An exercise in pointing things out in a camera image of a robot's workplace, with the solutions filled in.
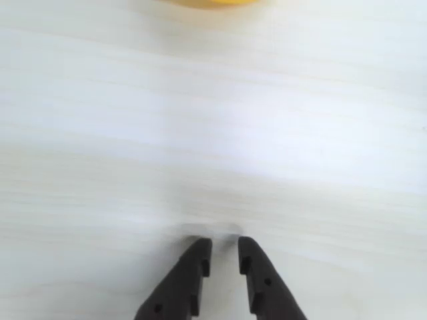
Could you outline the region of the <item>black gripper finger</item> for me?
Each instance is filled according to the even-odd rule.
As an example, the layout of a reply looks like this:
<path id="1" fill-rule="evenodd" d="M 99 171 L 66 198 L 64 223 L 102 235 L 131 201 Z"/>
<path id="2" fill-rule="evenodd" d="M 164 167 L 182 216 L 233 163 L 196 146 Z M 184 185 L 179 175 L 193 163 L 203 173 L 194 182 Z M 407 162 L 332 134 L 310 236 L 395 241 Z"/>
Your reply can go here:
<path id="1" fill-rule="evenodd" d="M 238 239 L 239 269 L 246 276 L 250 313 L 265 320 L 306 320 L 297 301 L 260 245 Z"/>
<path id="2" fill-rule="evenodd" d="M 196 239 L 141 304 L 134 319 L 190 320 L 199 316 L 203 279 L 211 271 L 211 250 L 211 239 Z"/>

